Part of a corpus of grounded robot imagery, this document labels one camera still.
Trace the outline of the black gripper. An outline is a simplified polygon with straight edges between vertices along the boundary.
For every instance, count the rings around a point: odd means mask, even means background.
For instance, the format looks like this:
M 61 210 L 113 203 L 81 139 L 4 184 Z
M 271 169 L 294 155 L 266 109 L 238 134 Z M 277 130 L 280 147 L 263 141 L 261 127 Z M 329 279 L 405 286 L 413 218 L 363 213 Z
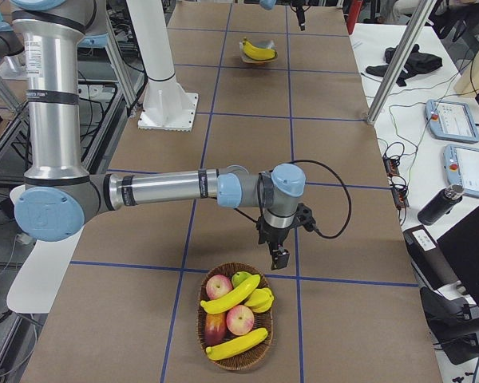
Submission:
M 288 237 L 290 230 L 299 226 L 293 222 L 288 227 L 278 228 L 270 225 L 264 217 L 259 217 L 256 230 L 259 234 L 258 244 L 266 243 L 271 255 L 271 269 L 286 268 L 290 258 L 290 252 L 283 246 L 283 241 Z
M 291 9 L 296 13 L 299 28 L 301 31 L 306 29 L 306 19 L 305 19 L 305 9 L 304 6 L 306 5 L 305 0 L 291 0 Z

